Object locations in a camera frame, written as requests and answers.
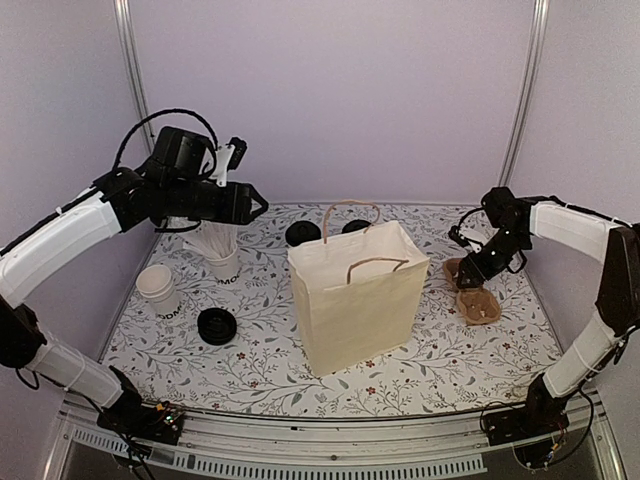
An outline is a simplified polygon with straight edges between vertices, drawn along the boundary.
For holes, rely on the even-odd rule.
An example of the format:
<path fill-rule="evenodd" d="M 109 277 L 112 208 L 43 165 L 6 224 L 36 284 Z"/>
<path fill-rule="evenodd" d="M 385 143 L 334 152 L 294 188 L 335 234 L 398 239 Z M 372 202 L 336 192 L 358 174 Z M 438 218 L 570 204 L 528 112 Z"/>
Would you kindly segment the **brown cardboard cup carrier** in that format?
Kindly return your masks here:
<path fill-rule="evenodd" d="M 456 294 L 459 314 L 467 326 L 481 326 L 497 322 L 502 309 L 495 296 L 484 287 L 461 290 L 456 281 L 461 258 L 451 258 L 444 262 L 443 272 L 446 282 Z"/>

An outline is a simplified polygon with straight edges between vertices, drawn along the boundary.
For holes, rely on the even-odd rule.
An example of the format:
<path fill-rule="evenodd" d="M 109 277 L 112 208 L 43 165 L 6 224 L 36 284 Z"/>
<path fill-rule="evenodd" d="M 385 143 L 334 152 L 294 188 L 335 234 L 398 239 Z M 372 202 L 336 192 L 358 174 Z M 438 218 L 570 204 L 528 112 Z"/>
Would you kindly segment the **black plastic cup lid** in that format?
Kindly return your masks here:
<path fill-rule="evenodd" d="M 320 228 L 315 223 L 306 220 L 292 223 L 285 231 L 285 241 L 290 247 L 296 247 L 321 238 Z"/>

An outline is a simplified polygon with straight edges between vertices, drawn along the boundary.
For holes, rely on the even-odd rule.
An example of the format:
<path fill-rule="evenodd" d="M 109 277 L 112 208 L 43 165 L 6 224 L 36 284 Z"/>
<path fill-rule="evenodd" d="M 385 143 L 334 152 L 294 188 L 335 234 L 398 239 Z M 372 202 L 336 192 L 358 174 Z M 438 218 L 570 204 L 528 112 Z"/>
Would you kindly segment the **beige paper takeout bag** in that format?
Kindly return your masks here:
<path fill-rule="evenodd" d="M 404 345 L 430 259 L 396 221 L 288 250 L 297 329 L 311 372 L 323 377 Z"/>

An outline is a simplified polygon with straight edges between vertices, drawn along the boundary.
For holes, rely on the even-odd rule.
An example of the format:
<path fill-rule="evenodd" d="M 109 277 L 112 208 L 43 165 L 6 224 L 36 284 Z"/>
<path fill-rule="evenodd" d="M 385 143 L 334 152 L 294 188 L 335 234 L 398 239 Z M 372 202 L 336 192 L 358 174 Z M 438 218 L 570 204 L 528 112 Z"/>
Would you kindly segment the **stack of white paper cups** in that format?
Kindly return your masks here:
<path fill-rule="evenodd" d="M 145 268 L 136 279 L 136 288 L 158 318 L 171 320 L 181 313 L 180 295 L 169 267 L 155 264 Z"/>

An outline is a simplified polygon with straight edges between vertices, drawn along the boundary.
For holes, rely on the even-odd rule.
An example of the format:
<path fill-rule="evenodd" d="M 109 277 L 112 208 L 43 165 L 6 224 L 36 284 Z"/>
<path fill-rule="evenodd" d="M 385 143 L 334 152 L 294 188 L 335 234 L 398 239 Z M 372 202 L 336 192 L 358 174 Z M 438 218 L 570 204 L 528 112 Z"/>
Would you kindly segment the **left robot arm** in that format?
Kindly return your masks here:
<path fill-rule="evenodd" d="M 172 217 L 248 225 L 268 209 L 248 183 L 230 182 L 247 144 L 220 144 L 214 131 L 201 135 L 163 127 L 152 153 L 138 167 L 119 159 L 74 200 L 57 208 L 1 250 L 1 364 L 26 369 L 80 394 L 128 434 L 148 426 L 136 387 L 39 327 L 25 301 L 46 279 L 93 246 L 151 221 L 158 230 Z"/>

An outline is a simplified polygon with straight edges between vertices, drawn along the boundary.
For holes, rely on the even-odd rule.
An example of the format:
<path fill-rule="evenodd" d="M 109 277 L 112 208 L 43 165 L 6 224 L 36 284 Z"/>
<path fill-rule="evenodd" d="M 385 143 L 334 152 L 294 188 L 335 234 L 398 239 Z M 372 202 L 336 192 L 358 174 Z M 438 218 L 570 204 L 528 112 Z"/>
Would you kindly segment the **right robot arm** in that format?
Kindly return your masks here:
<path fill-rule="evenodd" d="M 639 330 L 639 226 L 556 196 L 518 197 L 507 187 L 492 188 L 476 210 L 489 222 L 489 236 L 465 228 L 463 220 L 449 230 L 468 250 L 454 276 L 461 292 L 476 293 L 502 272 L 521 270 L 537 241 L 584 258 L 562 260 L 554 269 L 552 286 L 572 299 L 584 290 L 594 304 L 560 359 L 528 388 L 516 422 L 524 435 L 537 436 L 585 382 L 620 361 Z"/>

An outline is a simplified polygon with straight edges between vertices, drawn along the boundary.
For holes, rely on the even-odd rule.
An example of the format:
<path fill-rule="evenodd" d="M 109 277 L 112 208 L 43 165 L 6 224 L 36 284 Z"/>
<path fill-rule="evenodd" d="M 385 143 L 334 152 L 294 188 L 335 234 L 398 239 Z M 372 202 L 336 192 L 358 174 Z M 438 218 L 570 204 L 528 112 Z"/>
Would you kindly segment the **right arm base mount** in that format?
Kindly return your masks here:
<path fill-rule="evenodd" d="M 528 387 L 522 407 L 483 413 L 481 430 L 491 446 L 559 431 L 569 425 L 565 409 L 571 394 L 553 397 L 539 375 Z"/>

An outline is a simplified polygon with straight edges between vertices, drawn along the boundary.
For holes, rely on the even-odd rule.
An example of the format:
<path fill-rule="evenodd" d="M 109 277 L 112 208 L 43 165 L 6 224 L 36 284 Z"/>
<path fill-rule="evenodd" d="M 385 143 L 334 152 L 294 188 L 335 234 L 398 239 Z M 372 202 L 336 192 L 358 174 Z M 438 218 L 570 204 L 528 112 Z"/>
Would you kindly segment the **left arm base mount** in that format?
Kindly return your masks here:
<path fill-rule="evenodd" d="M 120 381 L 122 394 L 109 408 L 102 408 L 97 425 L 123 436 L 177 445 L 184 425 L 184 411 L 169 401 L 145 405 L 133 383 L 117 368 L 109 369 Z"/>

